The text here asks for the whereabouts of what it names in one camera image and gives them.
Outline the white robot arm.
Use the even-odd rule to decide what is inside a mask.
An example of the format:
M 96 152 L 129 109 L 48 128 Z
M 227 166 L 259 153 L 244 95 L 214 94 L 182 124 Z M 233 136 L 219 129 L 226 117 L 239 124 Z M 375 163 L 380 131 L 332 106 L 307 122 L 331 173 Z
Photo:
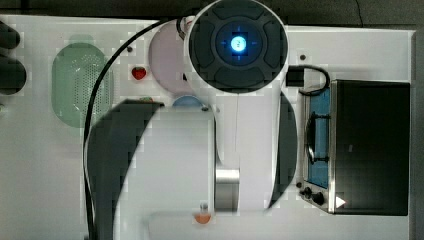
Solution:
M 162 216 L 258 215 L 293 178 L 284 23 L 258 0 L 216 0 L 181 35 L 194 105 L 125 100 L 85 131 L 89 240 L 151 240 Z

